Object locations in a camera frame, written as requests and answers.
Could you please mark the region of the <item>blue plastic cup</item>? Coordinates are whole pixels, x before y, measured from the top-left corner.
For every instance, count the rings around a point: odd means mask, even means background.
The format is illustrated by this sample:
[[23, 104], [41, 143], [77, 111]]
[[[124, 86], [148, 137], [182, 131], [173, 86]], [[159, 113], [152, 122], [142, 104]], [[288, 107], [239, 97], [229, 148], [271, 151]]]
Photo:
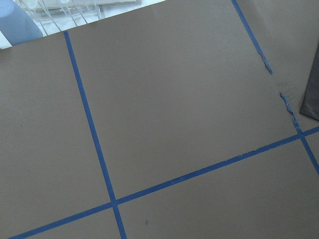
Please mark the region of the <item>blue plastic cup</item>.
[[0, 31], [14, 46], [43, 37], [31, 17], [14, 1], [0, 1]]

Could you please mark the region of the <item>brown paper table cover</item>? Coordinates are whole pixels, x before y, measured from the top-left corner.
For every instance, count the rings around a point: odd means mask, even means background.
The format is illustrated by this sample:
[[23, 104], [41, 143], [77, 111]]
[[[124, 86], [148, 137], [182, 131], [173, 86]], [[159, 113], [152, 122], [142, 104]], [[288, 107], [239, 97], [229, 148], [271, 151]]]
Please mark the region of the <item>brown paper table cover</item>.
[[167, 0], [0, 52], [3, 239], [316, 239], [316, 0]]

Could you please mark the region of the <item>dark brown t-shirt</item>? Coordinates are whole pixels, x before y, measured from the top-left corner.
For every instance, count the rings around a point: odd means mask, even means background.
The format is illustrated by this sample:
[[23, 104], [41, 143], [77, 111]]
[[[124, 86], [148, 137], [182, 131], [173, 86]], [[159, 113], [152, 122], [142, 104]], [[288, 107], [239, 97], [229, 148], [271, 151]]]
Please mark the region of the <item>dark brown t-shirt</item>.
[[316, 49], [299, 113], [313, 120], [319, 120], [319, 47]]

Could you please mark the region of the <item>clear plastic bag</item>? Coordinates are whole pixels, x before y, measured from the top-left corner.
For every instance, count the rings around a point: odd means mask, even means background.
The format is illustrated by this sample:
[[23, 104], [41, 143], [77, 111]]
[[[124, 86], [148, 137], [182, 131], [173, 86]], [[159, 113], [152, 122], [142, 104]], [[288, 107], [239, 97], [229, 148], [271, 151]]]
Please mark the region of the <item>clear plastic bag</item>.
[[38, 22], [54, 21], [55, 15], [82, 17], [93, 13], [102, 18], [102, 6], [117, 4], [140, 4], [140, 0], [17, 0], [16, 3]]

